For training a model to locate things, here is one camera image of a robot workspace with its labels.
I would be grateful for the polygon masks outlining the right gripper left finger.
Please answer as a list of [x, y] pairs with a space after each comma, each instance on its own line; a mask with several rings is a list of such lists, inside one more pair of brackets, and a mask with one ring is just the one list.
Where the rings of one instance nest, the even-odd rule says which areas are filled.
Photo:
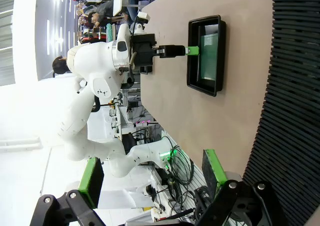
[[30, 225], [105, 225], [97, 215], [104, 171], [101, 160], [90, 158], [77, 189], [59, 198], [51, 194], [41, 196], [35, 206]]

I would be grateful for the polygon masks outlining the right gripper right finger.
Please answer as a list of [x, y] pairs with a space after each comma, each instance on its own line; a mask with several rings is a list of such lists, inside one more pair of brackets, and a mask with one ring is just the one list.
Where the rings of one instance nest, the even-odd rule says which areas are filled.
[[203, 150], [201, 168], [212, 202], [196, 225], [225, 225], [229, 219], [245, 225], [289, 224], [271, 183], [228, 179], [213, 149]]

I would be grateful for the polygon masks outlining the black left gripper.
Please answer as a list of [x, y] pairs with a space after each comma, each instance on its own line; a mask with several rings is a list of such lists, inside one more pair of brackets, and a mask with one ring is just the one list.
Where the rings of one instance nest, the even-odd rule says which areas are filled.
[[175, 58], [177, 56], [198, 56], [200, 49], [198, 46], [185, 47], [182, 45], [161, 45], [156, 50], [156, 55], [160, 58]]

